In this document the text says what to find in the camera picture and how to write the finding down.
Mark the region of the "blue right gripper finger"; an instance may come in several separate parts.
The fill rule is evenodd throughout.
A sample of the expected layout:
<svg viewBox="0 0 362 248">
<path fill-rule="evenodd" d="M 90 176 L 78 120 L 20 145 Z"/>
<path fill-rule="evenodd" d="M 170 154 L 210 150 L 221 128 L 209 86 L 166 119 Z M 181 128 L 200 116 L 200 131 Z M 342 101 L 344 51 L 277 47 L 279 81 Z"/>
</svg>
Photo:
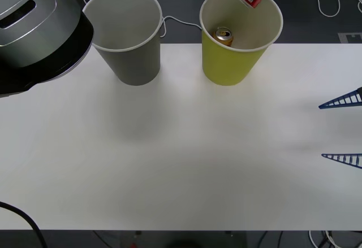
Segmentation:
<svg viewBox="0 0 362 248">
<path fill-rule="evenodd" d="M 354 168 L 361 169 L 361 154 L 321 154 L 322 157 L 342 163 Z"/>
<path fill-rule="evenodd" d="M 361 87 L 319 105 L 319 109 L 361 106 Z"/>
</svg>

